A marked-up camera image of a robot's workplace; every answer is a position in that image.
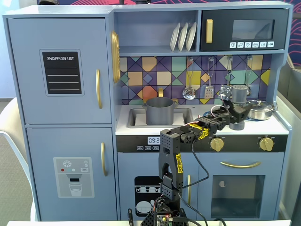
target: yellow label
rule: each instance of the yellow label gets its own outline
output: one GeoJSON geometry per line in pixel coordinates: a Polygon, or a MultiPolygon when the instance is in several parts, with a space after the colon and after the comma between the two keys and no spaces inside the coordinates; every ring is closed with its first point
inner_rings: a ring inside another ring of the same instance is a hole
{"type": "Polygon", "coordinates": [[[196,124],[190,124],[190,126],[203,131],[203,134],[201,136],[199,136],[199,138],[198,138],[199,140],[204,139],[205,137],[207,137],[209,135],[209,129],[204,129],[203,130],[203,127],[200,127],[196,124]]]}
{"type": "Polygon", "coordinates": [[[178,173],[183,173],[183,164],[181,160],[181,154],[177,154],[176,156],[177,163],[178,163],[178,173]]]}

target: microwave handle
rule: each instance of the microwave handle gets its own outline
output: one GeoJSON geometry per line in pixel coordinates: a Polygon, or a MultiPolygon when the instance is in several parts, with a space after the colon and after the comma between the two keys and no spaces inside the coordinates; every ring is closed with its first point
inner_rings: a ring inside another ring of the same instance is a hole
{"type": "Polygon", "coordinates": [[[206,22],[206,43],[212,43],[213,19],[207,19],[206,22]]]}

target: shopping list sign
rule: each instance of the shopping list sign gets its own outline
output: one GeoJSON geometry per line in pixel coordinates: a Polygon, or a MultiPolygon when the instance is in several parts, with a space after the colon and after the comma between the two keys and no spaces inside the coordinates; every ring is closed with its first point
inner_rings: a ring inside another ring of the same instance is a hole
{"type": "Polygon", "coordinates": [[[79,53],[42,52],[48,94],[82,94],[79,53]]]}

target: white chair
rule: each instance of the white chair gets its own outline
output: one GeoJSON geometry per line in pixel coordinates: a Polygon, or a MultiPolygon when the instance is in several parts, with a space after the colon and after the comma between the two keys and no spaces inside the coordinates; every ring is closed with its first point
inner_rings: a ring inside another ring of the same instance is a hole
{"type": "MultiPolygon", "coordinates": [[[[16,97],[4,108],[4,110],[0,114],[0,135],[3,135],[6,138],[11,148],[13,149],[32,189],[20,113],[16,97]]],[[[37,221],[34,201],[32,202],[30,219],[31,221],[37,221]]]]}

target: digital clock display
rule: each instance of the digital clock display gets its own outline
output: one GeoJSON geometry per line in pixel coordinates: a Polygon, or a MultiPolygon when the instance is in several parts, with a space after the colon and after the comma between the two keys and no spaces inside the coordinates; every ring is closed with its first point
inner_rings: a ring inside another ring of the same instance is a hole
{"type": "Polygon", "coordinates": [[[147,137],[147,144],[148,145],[159,145],[160,137],[147,137]]]}

